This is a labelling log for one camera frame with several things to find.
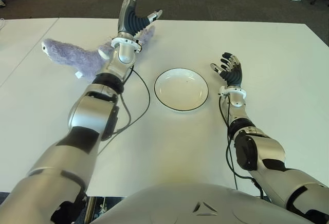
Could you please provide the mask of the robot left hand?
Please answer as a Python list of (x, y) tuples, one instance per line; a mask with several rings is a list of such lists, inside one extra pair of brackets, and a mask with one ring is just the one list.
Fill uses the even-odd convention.
[(136, 4), (137, 0), (123, 0), (119, 13), (118, 33), (128, 33), (135, 36), (162, 16), (162, 9), (157, 9), (148, 16), (138, 16)]

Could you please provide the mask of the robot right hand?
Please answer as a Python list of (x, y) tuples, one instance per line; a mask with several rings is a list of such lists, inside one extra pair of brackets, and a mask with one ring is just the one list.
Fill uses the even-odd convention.
[(222, 54), (220, 63), (220, 66), (211, 63), (211, 69), (227, 83), (227, 86), (241, 87), (243, 74), (238, 58), (231, 53), (225, 52)]

